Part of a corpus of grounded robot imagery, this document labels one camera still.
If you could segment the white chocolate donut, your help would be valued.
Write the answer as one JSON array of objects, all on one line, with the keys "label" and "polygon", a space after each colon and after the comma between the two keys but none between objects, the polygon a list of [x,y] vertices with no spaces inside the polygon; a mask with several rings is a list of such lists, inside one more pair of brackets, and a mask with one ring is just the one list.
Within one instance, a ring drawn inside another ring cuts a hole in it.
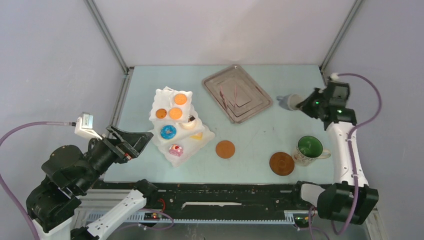
[{"label": "white chocolate donut", "polygon": [[189,130],[192,129],[196,126],[197,124],[197,118],[193,115],[189,115],[188,119],[186,122],[181,122],[179,125],[185,129],[185,130]]}]

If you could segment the white grey mug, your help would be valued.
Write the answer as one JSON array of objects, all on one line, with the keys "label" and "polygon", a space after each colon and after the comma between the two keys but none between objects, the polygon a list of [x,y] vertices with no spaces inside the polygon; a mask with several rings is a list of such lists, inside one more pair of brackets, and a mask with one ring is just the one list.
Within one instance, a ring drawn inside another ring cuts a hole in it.
[{"label": "white grey mug", "polygon": [[278,101],[278,105],[289,111],[297,111],[299,108],[297,104],[301,103],[304,99],[298,94],[289,94],[285,96],[277,96],[276,100]]}]

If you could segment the brown cookie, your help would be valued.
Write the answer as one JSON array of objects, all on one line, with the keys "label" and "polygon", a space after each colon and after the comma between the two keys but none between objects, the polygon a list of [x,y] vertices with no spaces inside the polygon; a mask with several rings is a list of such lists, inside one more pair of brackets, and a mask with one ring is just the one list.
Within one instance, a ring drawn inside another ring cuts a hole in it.
[{"label": "brown cookie", "polygon": [[167,116],[167,114],[168,114],[168,112],[167,112],[167,110],[166,110],[166,109],[164,109],[164,108],[160,108],[160,109],[158,109],[158,110],[155,112],[155,116],[156,116],[158,119],[164,119],[164,118]]}]

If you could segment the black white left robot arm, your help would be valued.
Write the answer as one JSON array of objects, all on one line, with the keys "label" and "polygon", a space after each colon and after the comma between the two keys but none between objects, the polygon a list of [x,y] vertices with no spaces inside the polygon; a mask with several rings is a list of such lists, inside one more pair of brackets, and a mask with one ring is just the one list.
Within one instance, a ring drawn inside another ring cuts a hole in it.
[{"label": "black white left robot arm", "polygon": [[81,197],[113,164],[137,158],[153,138],[151,132],[127,132],[110,125],[111,137],[90,135],[89,148],[75,145],[57,148],[42,165],[46,177],[27,197],[26,208],[41,240],[105,240],[130,215],[153,208],[157,188],[143,179],[106,214],[85,227],[72,228]]}]

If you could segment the blue frosted donut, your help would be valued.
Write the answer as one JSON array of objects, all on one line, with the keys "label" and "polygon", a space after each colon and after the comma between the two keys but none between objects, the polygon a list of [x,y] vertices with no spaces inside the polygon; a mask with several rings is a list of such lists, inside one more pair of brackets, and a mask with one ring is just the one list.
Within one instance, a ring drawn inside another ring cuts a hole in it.
[{"label": "blue frosted donut", "polygon": [[160,136],[165,140],[173,139],[177,134],[177,129],[173,125],[165,125],[160,129]]}]

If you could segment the white spare arm link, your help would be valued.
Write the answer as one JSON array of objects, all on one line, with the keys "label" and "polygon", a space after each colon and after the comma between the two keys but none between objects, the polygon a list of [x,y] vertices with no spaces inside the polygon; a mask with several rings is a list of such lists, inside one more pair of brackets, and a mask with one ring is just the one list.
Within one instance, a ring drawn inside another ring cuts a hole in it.
[{"label": "white spare arm link", "polygon": [[70,232],[72,240],[106,240],[130,215],[145,207],[153,192],[131,190],[116,206],[98,220]]}]

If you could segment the dark brown wooden saucer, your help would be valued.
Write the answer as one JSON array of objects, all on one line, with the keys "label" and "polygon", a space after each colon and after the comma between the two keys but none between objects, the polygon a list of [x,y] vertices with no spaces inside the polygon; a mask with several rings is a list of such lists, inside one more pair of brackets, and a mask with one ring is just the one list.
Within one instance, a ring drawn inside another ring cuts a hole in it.
[{"label": "dark brown wooden saucer", "polygon": [[269,167],[276,175],[288,176],[294,171],[295,162],[288,153],[276,152],[270,157]]}]

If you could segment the pink swiss roll cake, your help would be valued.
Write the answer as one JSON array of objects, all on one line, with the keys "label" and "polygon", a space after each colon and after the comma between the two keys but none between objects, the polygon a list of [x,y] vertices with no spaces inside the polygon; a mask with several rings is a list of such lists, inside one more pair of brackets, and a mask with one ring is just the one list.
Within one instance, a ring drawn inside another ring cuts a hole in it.
[{"label": "pink swiss roll cake", "polygon": [[184,153],[184,149],[182,146],[178,144],[172,144],[168,150],[168,152],[172,156],[180,157]]}]

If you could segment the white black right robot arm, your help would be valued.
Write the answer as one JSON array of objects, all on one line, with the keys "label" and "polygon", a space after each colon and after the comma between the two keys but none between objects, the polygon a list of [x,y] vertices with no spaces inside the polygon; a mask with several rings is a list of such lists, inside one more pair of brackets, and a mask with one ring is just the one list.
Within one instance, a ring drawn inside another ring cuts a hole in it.
[{"label": "white black right robot arm", "polygon": [[348,83],[330,80],[326,88],[315,88],[297,105],[307,116],[323,122],[333,147],[334,178],[327,188],[299,181],[299,190],[291,194],[290,201],[297,209],[315,206],[322,219],[361,225],[376,206],[379,193],[369,186],[361,167],[357,118],[355,111],[346,107],[349,96]]}]

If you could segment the orange cookie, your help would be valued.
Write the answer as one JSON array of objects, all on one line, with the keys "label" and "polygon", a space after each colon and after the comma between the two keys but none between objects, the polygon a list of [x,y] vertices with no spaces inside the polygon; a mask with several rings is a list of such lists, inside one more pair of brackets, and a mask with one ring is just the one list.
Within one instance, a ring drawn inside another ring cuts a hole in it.
[{"label": "orange cookie", "polygon": [[187,103],[188,98],[183,93],[178,93],[174,96],[173,101],[176,105],[184,105]]},{"label": "orange cookie", "polygon": [[178,120],[183,116],[183,111],[178,107],[173,107],[169,110],[169,117],[173,120]]}]

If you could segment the yellow cake slice with cherry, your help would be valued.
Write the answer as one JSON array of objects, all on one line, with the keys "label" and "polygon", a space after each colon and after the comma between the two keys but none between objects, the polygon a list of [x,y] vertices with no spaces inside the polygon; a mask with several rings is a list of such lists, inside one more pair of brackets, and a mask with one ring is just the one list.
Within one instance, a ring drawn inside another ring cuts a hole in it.
[{"label": "yellow cake slice with cherry", "polygon": [[202,140],[203,139],[203,135],[204,135],[203,132],[198,132],[198,133],[196,133],[194,135],[191,135],[190,138],[191,139],[194,139],[194,140]]}]

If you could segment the light brown coaster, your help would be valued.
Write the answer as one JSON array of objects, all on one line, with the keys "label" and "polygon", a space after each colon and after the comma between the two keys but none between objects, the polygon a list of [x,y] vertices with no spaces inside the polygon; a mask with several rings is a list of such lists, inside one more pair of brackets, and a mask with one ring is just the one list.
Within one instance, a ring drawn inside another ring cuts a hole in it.
[{"label": "light brown coaster", "polygon": [[231,158],[235,152],[235,145],[229,140],[220,141],[215,147],[216,154],[222,159]]}]

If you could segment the pink-tipped metal tongs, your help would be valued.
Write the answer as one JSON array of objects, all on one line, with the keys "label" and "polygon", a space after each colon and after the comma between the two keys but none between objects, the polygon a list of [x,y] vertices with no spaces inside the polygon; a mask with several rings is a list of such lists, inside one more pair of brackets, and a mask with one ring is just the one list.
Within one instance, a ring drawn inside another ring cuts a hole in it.
[{"label": "pink-tipped metal tongs", "polygon": [[236,116],[236,109],[237,109],[237,85],[234,84],[233,88],[225,91],[228,89],[227,87],[223,87],[222,85],[219,86],[219,96],[221,99],[222,107],[224,112],[227,115],[232,114],[234,117]]}]

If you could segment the orange cookie front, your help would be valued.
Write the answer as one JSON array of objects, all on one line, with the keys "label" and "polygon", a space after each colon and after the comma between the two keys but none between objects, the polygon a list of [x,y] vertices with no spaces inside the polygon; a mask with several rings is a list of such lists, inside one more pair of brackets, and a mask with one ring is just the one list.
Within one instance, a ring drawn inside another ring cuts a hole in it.
[{"label": "orange cookie front", "polygon": [[176,105],[184,105],[187,103],[188,98],[183,93],[178,93],[174,96],[173,101]]}]

